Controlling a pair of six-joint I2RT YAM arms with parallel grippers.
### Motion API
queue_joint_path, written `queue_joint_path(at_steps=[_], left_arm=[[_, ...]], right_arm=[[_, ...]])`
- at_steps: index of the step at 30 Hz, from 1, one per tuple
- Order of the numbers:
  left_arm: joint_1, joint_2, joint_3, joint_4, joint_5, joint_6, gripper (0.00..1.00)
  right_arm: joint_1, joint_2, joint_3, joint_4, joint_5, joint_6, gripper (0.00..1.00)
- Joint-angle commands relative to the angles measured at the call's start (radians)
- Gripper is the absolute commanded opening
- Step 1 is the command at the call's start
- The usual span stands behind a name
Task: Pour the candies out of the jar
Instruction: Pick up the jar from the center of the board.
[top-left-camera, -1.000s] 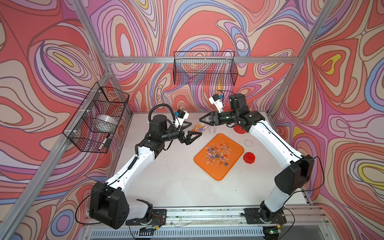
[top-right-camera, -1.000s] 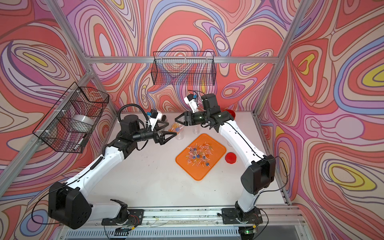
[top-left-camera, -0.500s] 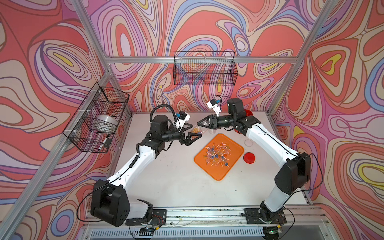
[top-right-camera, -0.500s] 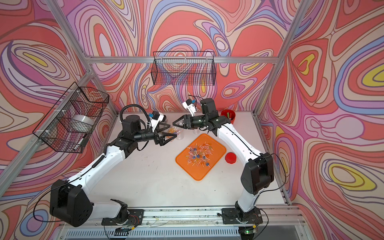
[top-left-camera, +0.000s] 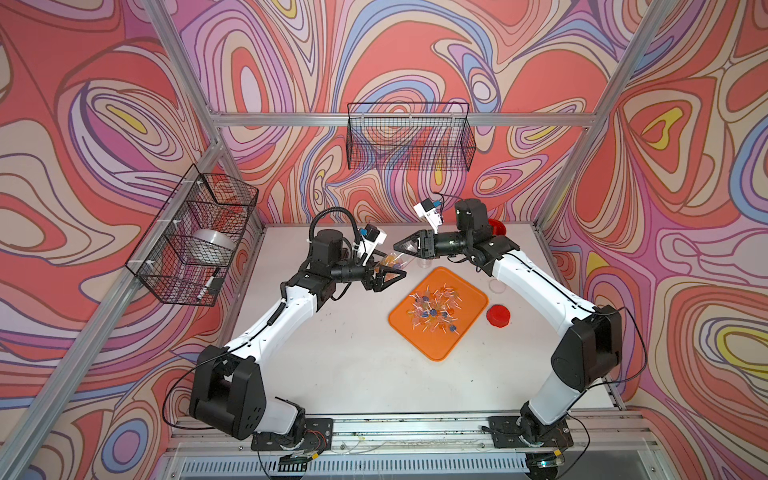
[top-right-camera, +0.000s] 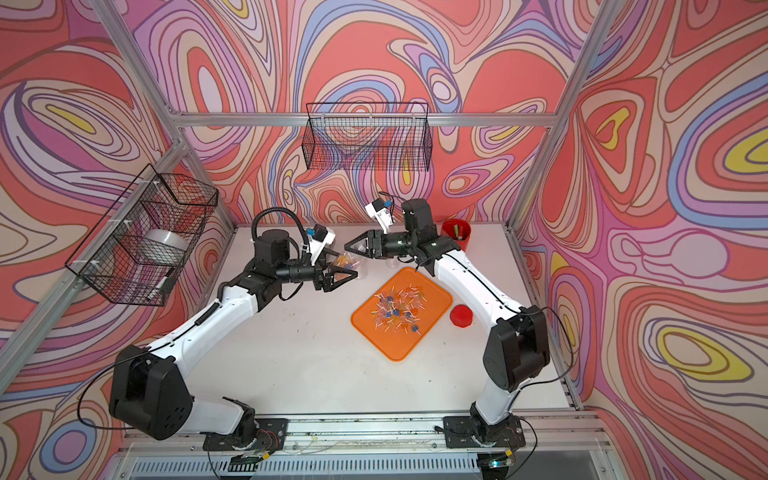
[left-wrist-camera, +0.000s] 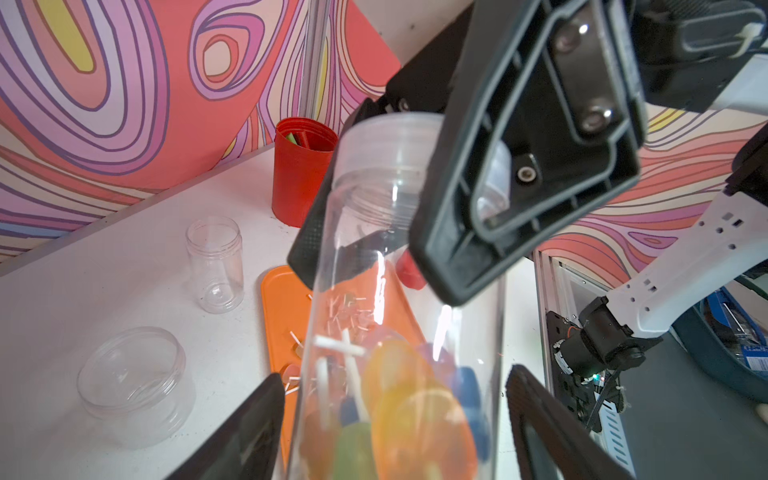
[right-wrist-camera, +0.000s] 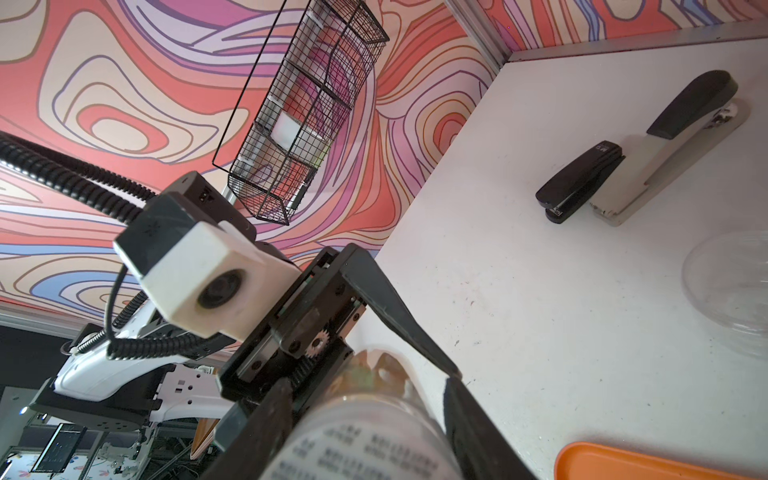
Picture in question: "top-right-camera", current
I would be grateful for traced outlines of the white lid jar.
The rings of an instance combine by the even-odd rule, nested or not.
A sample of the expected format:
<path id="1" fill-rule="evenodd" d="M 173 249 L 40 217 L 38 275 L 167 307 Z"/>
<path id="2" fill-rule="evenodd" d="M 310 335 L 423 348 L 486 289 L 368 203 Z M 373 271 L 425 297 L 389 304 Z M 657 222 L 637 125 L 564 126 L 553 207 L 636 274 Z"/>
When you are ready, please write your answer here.
<path id="1" fill-rule="evenodd" d="M 345 267 L 348 269 L 353 269 L 354 272 L 356 272 L 357 274 L 359 273 L 359 267 L 360 267 L 359 259 L 355 255 L 350 254 L 348 252 L 344 252 L 339 256 L 336 256 L 332 264 Z"/>

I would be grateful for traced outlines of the candies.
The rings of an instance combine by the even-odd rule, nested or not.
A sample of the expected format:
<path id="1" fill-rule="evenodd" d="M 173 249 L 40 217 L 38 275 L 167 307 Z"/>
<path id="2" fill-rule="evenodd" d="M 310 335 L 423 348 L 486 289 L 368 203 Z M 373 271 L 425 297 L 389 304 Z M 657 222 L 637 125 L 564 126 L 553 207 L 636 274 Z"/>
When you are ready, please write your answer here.
<path id="1" fill-rule="evenodd" d="M 371 315 L 375 330 L 422 335 L 420 311 L 426 306 L 426 299 L 419 288 L 390 287 L 374 294 L 373 299 Z"/>

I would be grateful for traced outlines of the red jar lid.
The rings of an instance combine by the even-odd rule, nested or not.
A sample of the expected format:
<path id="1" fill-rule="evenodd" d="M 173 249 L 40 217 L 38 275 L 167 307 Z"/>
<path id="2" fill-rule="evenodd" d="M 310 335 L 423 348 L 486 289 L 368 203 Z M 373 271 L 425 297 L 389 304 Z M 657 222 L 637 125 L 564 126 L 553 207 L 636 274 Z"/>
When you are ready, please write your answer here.
<path id="1" fill-rule="evenodd" d="M 449 318 L 454 326 L 467 328 L 473 323 L 474 313 L 467 305 L 460 304 L 452 308 Z"/>

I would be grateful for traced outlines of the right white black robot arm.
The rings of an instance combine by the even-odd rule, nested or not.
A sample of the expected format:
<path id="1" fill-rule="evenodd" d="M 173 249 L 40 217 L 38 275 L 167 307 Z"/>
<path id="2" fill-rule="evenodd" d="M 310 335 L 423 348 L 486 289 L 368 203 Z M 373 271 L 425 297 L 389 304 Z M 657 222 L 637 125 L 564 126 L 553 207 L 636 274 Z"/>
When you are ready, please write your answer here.
<path id="1" fill-rule="evenodd" d="M 404 229 L 394 231 L 393 201 L 377 198 L 366 214 L 378 223 L 345 244 L 369 259 L 411 259 L 458 296 L 488 330 L 482 363 L 488 380 L 474 401 L 462 430 L 444 426 L 448 439 L 495 445 L 517 428 L 512 414 L 520 393 L 535 383 L 551 360 L 546 314 L 525 307 L 496 287 L 469 260 L 456 240 L 439 232 L 425 199 L 401 203 Z"/>

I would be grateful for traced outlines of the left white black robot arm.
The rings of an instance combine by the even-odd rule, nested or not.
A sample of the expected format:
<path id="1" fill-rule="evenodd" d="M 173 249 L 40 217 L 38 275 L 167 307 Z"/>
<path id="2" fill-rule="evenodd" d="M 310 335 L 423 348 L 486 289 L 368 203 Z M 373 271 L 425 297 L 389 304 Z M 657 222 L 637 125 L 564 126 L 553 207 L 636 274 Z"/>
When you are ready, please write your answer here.
<path id="1" fill-rule="evenodd" d="M 155 440 L 202 433 L 213 448 L 252 447 L 262 431 L 254 408 L 229 397 L 194 396 L 186 378 L 219 341 L 281 297 L 284 285 L 331 292 L 356 278 L 356 271 L 328 262 L 334 240 L 334 231 L 321 225 L 304 231 L 300 242 L 282 229 L 253 235 L 253 257 L 206 308 L 148 346 L 120 352 L 110 415 Z"/>

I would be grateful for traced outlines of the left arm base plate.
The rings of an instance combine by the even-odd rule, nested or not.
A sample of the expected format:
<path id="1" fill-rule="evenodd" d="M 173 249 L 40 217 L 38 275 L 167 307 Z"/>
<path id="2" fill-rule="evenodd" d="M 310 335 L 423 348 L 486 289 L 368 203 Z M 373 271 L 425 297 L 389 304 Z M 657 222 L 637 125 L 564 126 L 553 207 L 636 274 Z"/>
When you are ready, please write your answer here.
<path id="1" fill-rule="evenodd" d="M 280 417 L 245 420 L 233 433 L 227 435 L 207 433 L 203 450 L 209 452 L 256 451 L 272 454 L 283 449 L 288 424 L 287 418 Z"/>

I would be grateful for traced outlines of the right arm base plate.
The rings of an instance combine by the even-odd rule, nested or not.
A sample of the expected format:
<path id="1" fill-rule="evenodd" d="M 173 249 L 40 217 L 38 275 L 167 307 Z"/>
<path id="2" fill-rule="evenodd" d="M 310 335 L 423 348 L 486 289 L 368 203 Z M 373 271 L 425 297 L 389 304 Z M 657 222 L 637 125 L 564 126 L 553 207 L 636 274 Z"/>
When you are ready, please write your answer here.
<path id="1" fill-rule="evenodd" d="M 515 451 L 526 445 L 521 419 L 510 415 L 494 425 L 480 417 L 446 416 L 435 427 L 442 433 L 448 448 L 510 448 Z"/>

